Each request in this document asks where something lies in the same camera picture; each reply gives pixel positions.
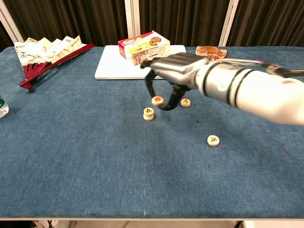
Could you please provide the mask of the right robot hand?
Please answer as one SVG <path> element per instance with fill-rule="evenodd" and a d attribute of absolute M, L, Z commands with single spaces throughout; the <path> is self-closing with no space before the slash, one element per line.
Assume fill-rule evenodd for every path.
<path fill-rule="evenodd" d="M 169 102 L 157 105 L 161 110 L 170 111 L 178 106 L 187 91 L 198 88 L 195 77 L 198 71 L 208 63 L 205 57 L 180 52 L 167 57 L 145 60 L 140 64 L 140 68 L 150 68 L 145 76 L 145 82 L 152 98 L 156 96 L 152 86 L 155 77 L 159 76 L 172 85 L 173 91 Z"/>

